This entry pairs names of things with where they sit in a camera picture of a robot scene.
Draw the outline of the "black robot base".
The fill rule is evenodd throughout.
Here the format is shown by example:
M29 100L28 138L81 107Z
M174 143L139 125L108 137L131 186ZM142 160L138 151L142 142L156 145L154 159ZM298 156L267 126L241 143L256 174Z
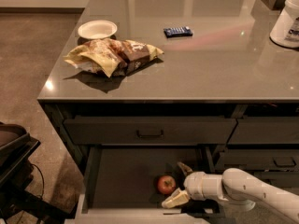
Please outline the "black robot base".
M22 126L0 123L0 218L1 224L25 211L45 224L64 224L65 211L26 191L33 180L33 165L28 158L40 142Z

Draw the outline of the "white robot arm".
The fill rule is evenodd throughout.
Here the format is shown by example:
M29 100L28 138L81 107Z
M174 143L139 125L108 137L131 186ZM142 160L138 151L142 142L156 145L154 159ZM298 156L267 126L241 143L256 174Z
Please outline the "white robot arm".
M213 175L195 172L182 162L178 163L178 167L185 174L184 189L177 188L162 202L163 208L174 208L189 200L213 200L221 206L249 211L259 203L292 224L299 224L298 195L264 183L237 168Z

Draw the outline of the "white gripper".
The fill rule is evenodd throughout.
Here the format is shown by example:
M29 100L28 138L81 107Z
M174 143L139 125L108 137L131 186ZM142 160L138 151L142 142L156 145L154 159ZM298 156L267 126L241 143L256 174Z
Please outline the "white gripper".
M227 192L222 185L222 175L206 174L204 172L192 172L192 168L179 161L178 167L184 175L185 190L177 188L162 202L162 208L170 209L187 203L190 197L195 201L213 200L216 202L228 202Z

